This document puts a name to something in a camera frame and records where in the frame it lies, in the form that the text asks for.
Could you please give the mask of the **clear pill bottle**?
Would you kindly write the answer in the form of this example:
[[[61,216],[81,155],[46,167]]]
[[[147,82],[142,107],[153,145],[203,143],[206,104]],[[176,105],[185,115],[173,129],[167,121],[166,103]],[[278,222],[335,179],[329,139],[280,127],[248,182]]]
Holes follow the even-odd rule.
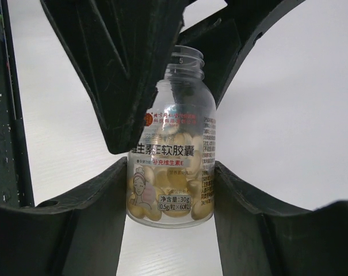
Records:
[[[140,224],[186,228],[213,215],[216,104],[203,66],[199,50],[174,47],[140,140],[127,155],[127,214]]]

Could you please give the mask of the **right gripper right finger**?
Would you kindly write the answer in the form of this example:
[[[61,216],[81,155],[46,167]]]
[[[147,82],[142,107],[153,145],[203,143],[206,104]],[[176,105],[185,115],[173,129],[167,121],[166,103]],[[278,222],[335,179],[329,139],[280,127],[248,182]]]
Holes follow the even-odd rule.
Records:
[[[299,208],[220,162],[214,188],[224,275],[348,275],[348,201]]]

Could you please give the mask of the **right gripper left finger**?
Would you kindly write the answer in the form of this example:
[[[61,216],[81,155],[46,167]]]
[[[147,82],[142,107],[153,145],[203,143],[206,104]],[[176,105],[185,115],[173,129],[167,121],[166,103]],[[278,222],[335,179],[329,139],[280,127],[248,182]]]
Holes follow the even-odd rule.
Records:
[[[115,275],[127,160],[35,208],[0,204],[0,275]]]

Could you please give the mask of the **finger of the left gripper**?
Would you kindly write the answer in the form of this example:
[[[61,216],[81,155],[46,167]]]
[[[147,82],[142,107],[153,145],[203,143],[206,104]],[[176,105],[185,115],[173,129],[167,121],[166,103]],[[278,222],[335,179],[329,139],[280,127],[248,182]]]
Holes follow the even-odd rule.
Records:
[[[298,0],[227,1],[227,6],[183,31],[179,45],[198,49],[204,55],[204,83],[220,104],[255,43]]]
[[[188,1],[42,1],[93,104],[110,153],[135,147]]]

